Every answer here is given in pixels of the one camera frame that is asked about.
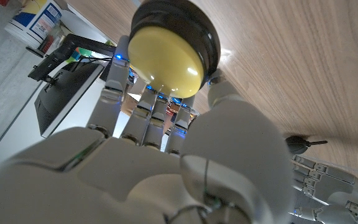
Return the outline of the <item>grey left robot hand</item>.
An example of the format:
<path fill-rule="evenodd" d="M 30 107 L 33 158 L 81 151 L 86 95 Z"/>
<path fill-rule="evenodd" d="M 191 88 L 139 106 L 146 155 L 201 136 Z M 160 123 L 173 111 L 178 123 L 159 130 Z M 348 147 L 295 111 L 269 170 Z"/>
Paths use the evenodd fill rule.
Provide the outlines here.
<path fill-rule="evenodd" d="M 299 155 L 294 155 L 291 162 L 294 179 L 292 187 L 322 206 L 295 207 L 289 214 L 319 223 L 358 223 L 356 176 Z"/>

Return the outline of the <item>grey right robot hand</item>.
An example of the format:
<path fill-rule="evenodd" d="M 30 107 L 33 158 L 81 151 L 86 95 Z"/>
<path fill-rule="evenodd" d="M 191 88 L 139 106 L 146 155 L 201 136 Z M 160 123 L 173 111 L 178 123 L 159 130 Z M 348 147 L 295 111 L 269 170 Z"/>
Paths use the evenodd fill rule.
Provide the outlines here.
<path fill-rule="evenodd" d="M 288 223 L 293 173 L 279 130 L 217 68 L 205 40 L 211 109 L 179 156 L 114 138 L 115 107 L 0 165 L 0 223 Z"/>

